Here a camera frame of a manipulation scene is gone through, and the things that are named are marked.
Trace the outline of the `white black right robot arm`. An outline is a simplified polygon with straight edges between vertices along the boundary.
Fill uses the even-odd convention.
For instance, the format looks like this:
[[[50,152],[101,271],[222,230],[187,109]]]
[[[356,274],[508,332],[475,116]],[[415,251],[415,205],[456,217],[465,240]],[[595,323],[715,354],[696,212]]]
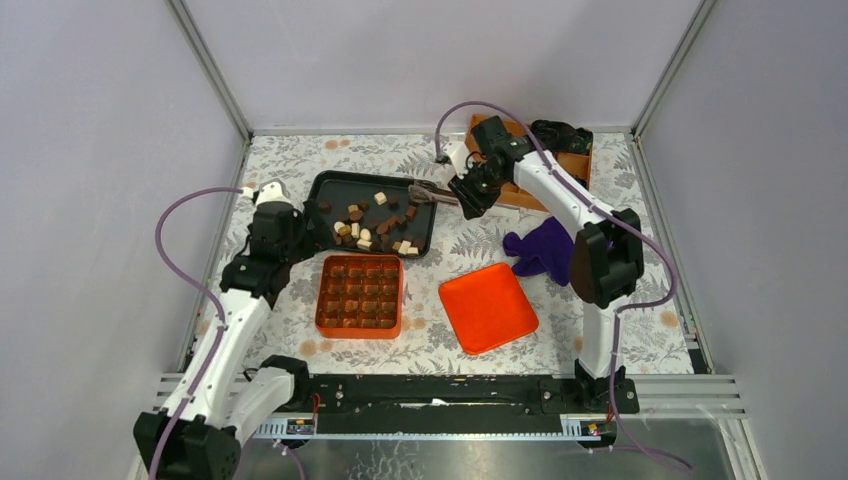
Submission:
[[[462,142],[437,144],[437,160],[452,167],[448,187],[467,219],[481,217],[512,183],[557,219],[573,240],[570,284],[583,302],[584,346],[575,366],[575,402],[583,410],[615,410],[625,393],[625,368],[617,359],[619,313],[644,273],[639,216],[612,211],[574,180],[530,129],[511,134],[498,116],[472,130],[478,153]]]

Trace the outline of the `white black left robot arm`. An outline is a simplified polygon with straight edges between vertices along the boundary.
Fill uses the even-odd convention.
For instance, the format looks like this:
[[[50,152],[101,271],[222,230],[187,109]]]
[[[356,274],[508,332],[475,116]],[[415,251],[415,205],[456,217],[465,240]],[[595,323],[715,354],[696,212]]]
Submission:
[[[224,268],[218,315],[177,388],[133,428],[152,479],[230,479],[243,444],[273,412],[312,409],[305,361],[273,355],[237,395],[231,387],[248,344],[269,318],[294,265],[329,247],[332,234],[317,204],[259,202],[246,245]]]

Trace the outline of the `metal tongs white handle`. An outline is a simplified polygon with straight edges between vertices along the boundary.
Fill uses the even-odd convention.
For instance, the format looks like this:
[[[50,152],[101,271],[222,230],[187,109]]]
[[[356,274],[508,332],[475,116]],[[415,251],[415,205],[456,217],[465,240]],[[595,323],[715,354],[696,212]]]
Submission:
[[[426,181],[414,181],[407,187],[407,191],[410,199],[419,203],[444,203],[473,212],[485,213],[492,208],[516,209],[516,206],[501,202],[492,195],[457,194]]]

